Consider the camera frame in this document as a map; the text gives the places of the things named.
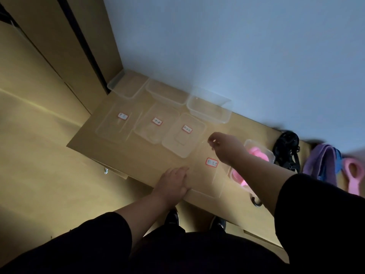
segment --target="pink object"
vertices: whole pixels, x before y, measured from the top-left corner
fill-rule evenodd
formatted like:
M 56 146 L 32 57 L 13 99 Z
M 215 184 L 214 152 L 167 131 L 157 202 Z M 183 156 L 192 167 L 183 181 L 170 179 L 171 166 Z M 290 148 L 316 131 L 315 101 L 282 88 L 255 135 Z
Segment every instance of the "pink object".
M 263 160 L 269 161 L 269 158 L 267 157 L 267 155 L 265 155 L 263 152 L 261 152 L 259 147 L 252 147 L 249 150 L 249 154 L 257 156 Z M 241 186 L 247 186 L 246 181 L 241 177 L 240 174 L 238 174 L 238 172 L 236 170 L 232 169 L 231 176 Z
M 350 172 L 350 164 L 353 164 L 356 167 L 356 177 Z M 362 163 L 354 158 L 344 158 L 342 160 L 342 165 L 344 166 L 344 173 L 349 179 L 349 193 L 360 196 L 359 185 L 365 176 L 365 170 Z

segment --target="plastic container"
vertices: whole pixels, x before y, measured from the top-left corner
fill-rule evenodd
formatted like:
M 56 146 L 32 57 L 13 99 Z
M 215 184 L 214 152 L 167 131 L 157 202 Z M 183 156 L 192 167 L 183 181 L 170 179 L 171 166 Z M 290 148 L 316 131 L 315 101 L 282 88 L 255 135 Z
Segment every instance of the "plastic container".
M 141 107 L 122 99 L 117 100 L 95 133 L 114 143 L 124 142 L 129 138 L 141 115 Z
M 186 106 L 192 115 L 215 124 L 227 123 L 232 114 L 232 100 L 201 88 L 194 89 Z
M 180 108 L 186 105 L 189 94 L 167 84 L 149 79 L 146 84 L 146 90 L 151 93 L 152 97 L 161 103 Z
M 202 121 L 183 113 L 162 140 L 162 145 L 186 158 L 196 147 L 205 129 L 206 125 Z
M 131 70 L 120 71 L 107 85 L 107 87 L 126 100 L 132 100 L 148 82 L 148 78 Z
M 222 173 L 223 164 L 205 140 L 199 144 L 195 154 L 194 163 L 186 176 L 187 186 L 206 196 L 219 198 L 225 183 L 221 177 L 227 174 Z
M 244 147 L 249 153 L 252 153 L 254 150 L 253 148 L 259 148 L 259 150 L 267 156 L 267 159 L 270 163 L 274 163 L 275 156 L 273 152 L 271 152 L 266 147 L 262 146 L 260 143 L 253 141 L 251 139 L 248 139 L 244 143 Z M 241 188 L 251 193 L 253 196 L 257 197 L 257 195 L 253 192 L 253 190 L 247 185 L 247 183 L 243 180 L 243 178 L 233 169 L 230 168 L 229 170 L 229 177 L 231 180 L 235 181 L 239 185 L 241 185 Z
M 161 143 L 179 115 L 174 108 L 157 102 L 140 119 L 134 132 L 152 144 Z

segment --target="black sleeve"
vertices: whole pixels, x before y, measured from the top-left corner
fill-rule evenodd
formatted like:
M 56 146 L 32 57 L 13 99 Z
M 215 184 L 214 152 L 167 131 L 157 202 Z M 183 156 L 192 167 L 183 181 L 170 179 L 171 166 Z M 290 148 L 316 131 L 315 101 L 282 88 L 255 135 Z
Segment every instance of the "black sleeve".
M 131 246 L 127 222 L 109 212 L 20 255 L 0 273 L 121 273 Z
M 305 174 L 283 185 L 276 235 L 293 266 L 353 266 L 363 261 L 365 199 Z

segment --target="foot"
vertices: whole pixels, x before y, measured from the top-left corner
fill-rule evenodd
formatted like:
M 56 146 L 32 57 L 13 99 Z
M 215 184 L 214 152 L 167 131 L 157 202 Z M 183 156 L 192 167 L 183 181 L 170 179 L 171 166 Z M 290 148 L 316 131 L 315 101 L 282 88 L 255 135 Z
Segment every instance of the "foot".
M 209 230 L 214 230 L 214 231 L 220 231 L 226 230 L 226 221 L 223 218 L 220 218 L 218 216 L 215 216 L 212 220 L 212 222 L 210 223 L 210 228 Z
M 165 219 L 165 225 L 167 225 L 167 224 L 173 224 L 173 225 L 178 225 L 179 226 L 179 215 L 178 215 L 176 209 L 172 209 L 167 214 L 167 217 Z

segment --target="white label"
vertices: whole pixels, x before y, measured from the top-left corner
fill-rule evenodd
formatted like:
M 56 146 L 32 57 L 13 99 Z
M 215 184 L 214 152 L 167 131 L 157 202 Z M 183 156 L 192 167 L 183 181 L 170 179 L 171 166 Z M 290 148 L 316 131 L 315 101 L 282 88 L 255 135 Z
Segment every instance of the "white label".
M 189 126 L 187 126 L 187 125 L 184 125 L 183 127 L 182 127 L 182 130 L 183 131 L 185 131 L 185 132 L 187 132 L 188 134 L 189 133 L 191 133 L 192 131 L 193 131 L 193 129 L 192 128 L 190 128 Z
M 120 119 L 127 120 L 129 116 L 128 116 L 128 115 L 126 115 L 126 114 L 124 114 L 124 113 L 122 113 L 122 112 L 120 112 L 120 113 L 118 114 L 118 117 L 119 117 Z
M 157 126 L 161 126 L 162 120 L 159 120 L 157 117 L 152 119 L 152 122 L 155 123 Z
M 218 166 L 218 161 L 213 160 L 211 158 L 207 158 L 206 165 L 207 166 L 212 166 L 212 167 L 217 167 Z

